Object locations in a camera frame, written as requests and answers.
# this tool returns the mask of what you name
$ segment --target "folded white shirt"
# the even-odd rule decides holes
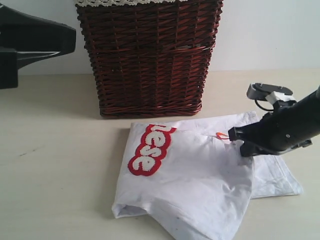
[[[241,142],[218,139],[257,122],[255,112],[169,123],[133,123],[112,211],[149,214],[176,240],[231,240],[250,198],[302,188],[279,156],[240,156]]]

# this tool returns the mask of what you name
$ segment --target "brown wicker basket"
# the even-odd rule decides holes
[[[100,114],[191,116],[216,42],[222,0],[79,6]]]

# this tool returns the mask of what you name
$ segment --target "black object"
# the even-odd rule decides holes
[[[293,94],[285,87],[256,83],[250,85],[247,96],[255,101],[266,101],[271,91]],[[264,115],[259,122],[233,127],[228,133],[231,141],[244,141],[240,147],[243,157],[281,155],[305,148],[312,144],[311,138],[320,134],[320,87],[299,102],[277,100],[273,112]]]
[[[18,87],[18,69],[73,53],[76,30],[0,3],[0,89]]]

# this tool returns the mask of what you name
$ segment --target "cable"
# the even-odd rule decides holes
[[[261,105],[258,103],[258,100],[257,100],[257,99],[254,100],[254,103],[255,103],[260,109],[262,109],[262,110],[264,110],[264,111],[267,111],[267,112],[273,112],[273,111],[274,111],[273,109],[267,109],[267,108],[264,108],[263,106],[261,106]]]

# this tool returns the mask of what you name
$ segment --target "beige table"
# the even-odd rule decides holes
[[[211,72],[203,109],[189,119],[257,110],[246,98],[251,82],[286,86],[299,100],[319,76]],[[111,213],[131,122],[100,118],[91,75],[25,76],[19,88],[0,90],[0,240],[172,240],[148,216]],[[235,240],[319,240],[319,156],[320,137],[285,155],[304,194],[252,200]]]

